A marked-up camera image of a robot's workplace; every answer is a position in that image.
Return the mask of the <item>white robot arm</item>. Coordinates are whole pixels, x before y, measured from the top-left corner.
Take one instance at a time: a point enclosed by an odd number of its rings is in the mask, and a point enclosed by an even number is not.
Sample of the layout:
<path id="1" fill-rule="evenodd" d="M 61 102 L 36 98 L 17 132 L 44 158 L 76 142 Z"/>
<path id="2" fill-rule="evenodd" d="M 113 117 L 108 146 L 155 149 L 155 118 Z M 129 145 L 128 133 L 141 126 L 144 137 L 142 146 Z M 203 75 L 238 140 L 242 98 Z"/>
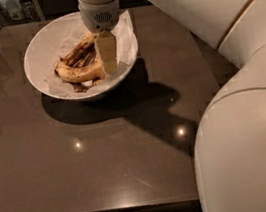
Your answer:
<path id="1" fill-rule="evenodd" d="M 213 97 L 196 133 L 202 212 L 266 212 L 266 0 L 148 0 L 238 72 Z M 118 0 L 78 0 L 91 31 L 118 20 Z"/>

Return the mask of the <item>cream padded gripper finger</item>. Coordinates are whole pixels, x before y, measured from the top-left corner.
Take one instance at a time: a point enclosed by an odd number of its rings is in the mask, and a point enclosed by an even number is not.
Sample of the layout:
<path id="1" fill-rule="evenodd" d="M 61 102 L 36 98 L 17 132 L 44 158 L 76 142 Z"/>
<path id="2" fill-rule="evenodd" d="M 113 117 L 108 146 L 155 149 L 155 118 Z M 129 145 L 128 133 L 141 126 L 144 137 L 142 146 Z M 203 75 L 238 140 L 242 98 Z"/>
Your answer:
<path id="1" fill-rule="evenodd" d="M 117 38 L 108 30 L 102 31 L 95 39 L 96 52 L 100 58 L 102 68 L 107 74 L 117 69 Z"/>

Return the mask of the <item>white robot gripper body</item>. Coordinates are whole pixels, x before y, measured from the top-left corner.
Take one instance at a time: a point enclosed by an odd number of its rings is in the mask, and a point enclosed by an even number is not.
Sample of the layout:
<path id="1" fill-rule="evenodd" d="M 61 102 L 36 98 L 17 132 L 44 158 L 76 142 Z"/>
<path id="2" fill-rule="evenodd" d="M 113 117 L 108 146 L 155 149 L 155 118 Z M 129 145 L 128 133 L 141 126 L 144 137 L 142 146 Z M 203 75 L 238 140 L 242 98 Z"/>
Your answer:
<path id="1" fill-rule="evenodd" d="M 112 30 L 118 24 L 119 1 L 113 0 L 103 4 L 89 4 L 80 1 L 78 4 L 80 16 L 85 27 L 91 33 Z"/>

